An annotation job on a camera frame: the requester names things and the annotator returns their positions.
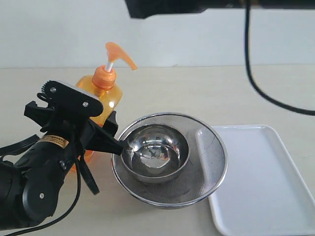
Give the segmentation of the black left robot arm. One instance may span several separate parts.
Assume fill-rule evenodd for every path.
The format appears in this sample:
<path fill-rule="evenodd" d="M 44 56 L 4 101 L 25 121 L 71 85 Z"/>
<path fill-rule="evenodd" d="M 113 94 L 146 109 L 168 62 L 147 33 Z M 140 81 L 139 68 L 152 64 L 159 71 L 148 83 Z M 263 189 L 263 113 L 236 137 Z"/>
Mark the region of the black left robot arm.
<path fill-rule="evenodd" d="M 121 154 L 124 147 L 114 138 L 115 112 L 104 126 L 94 123 L 88 112 L 70 112 L 58 105 L 43 108 L 30 102 L 24 114 L 41 126 L 43 136 L 33 135 L 0 150 L 0 228 L 15 235 L 47 227 L 45 219 L 55 213 L 72 167 L 78 184 L 85 182 L 93 194 L 99 193 L 85 151 Z"/>

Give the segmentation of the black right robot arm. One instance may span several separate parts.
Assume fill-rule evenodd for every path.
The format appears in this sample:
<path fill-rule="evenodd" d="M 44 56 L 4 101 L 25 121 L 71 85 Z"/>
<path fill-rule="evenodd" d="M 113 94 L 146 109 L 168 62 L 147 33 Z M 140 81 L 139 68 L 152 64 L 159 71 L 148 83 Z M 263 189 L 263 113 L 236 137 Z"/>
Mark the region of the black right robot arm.
<path fill-rule="evenodd" d="M 197 14 L 207 9 L 241 9 L 247 5 L 262 9 L 314 10 L 313 0 L 126 0 L 128 13 L 134 19 L 155 15 Z"/>

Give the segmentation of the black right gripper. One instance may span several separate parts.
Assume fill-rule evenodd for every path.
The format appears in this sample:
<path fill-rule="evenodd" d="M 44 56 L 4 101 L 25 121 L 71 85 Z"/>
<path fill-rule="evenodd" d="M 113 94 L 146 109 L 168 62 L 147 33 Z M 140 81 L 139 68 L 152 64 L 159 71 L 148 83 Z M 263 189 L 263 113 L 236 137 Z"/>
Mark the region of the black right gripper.
<path fill-rule="evenodd" d="M 133 19 L 146 19 L 156 15 L 201 13 L 207 9 L 201 0 L 125 0 L 125 4 Z"/>

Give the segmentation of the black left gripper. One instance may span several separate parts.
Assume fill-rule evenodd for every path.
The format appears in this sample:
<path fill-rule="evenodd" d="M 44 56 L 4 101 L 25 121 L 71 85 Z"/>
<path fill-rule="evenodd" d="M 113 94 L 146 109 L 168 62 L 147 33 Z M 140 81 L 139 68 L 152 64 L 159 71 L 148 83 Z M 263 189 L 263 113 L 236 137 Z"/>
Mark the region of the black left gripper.
<path fill-rule="evenodd" d="M 92 101 L 50 102 L 47 107 L 32 101 L 25 106 L 24 116 L 40 125 L 44 135 L 25 156 L 72 157 L 71 144 L 77 148 L 76 153 L 86 150 L 121 155 L 125 143 L 114 138 L 118 131 L 116 113 L 112 111 L 100 127 L 91 120 L 96 116 Z"/>

